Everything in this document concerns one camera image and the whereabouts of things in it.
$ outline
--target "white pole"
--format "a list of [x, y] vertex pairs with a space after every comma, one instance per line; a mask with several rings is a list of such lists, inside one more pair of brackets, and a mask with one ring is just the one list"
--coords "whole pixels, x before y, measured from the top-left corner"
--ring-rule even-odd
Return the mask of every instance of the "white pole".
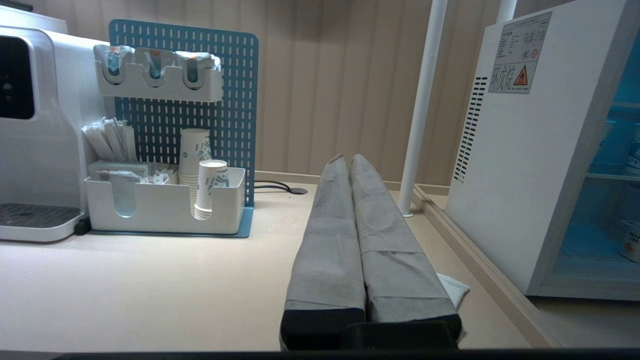
[[422, 53], [422, 65], [420, 66], [420, 78], [418, 79], [418, 90], [415, 94], [415, 104], [413, 106], [409, 144], [406, 149], [402, 185], [400, 186], [398, 208], [400, 208], [400, 212], [404, 217], [413, 215], [409, 207], [413, 196], [415, 173], [418, 170], [418, 161], [420, 160], [422, 135], [424, 134], [424, 124], [427, 121], [427, 111], [429, 110], [429, 100], [431, 98], [431, 89], [433, 88], [433, 77], [436, 72], [436, 62], [438, 61], [438, 50], [446, 12], [447, 0], [433, 0], [431, 2], [429, 25], [427, 26], [427, 36], [424, 39], [424, 52]]
[[495, 19], [496, 24], [513, 19], [513, 13], [516, 11], [518, 0], [500, 0], [498, 8], [498, 16]]

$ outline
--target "white organizer tray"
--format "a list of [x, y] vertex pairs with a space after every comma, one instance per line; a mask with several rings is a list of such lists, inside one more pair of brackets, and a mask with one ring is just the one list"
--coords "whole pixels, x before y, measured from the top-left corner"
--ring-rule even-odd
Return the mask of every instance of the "white organizer tray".
[[102, 63], [95, 61], [95, 74], [102, 96], [138, 97], [144, 99], [164, 99], [180, 101], [216, 102], [222, 100], [222, 72], [205, 70], [202, 88], [188, 88], [182, 80], [182, 67], [167, 66], [164, 70], [164, 84], [154, 88], [149, 86], [142, 75], [143, 67], [138, 63], [124, 64], [125, 79], [113, 85], [102, 74]]
[[186, 185], [135, 184], [136, 212], [120, 216], [108, 181], [87, 178], [87, 200], [92, 228], [107, 231], [154, 233], [236, 234], [244, 212], [246, 170], [228, 168], [228, 188], [212, 188], [211, 217], [198, 220], [189, 210]]

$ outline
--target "gray paper wrapping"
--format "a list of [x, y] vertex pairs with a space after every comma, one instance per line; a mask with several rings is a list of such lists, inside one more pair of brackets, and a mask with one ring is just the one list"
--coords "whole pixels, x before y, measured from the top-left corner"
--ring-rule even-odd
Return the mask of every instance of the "gray paper wrapping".
[[364, 309], [353, 197], [343, 155], [324, 168], [293, 263], [285, 310]]
[[350, 175], [371, 321], [405, 322], [456, 314], [376, 169], [356, 155]]

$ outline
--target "beige wall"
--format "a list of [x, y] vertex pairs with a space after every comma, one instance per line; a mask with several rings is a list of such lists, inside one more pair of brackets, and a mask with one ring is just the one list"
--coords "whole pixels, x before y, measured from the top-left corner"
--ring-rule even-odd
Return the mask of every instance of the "beige wall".
[[[562, 0], [520, 0], [525, 15]], [[69, 32], [107, 40], [113, 18], [255, 33], [260, 40], [257, 168], [319, 174], [361, 152], [402, 176], [431, 1], [35, 0]], [[499, 0], [450, 0], [417, 181], [448, 185], [483, 29]]]

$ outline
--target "coffee machine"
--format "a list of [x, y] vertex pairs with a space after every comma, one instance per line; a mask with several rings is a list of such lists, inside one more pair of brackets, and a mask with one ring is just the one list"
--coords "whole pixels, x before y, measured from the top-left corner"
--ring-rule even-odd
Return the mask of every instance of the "coffee machine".
[[60, 240], [86, 217], [81, 128], [106, 114], [95, 44], [0, 26], [0, 240]]

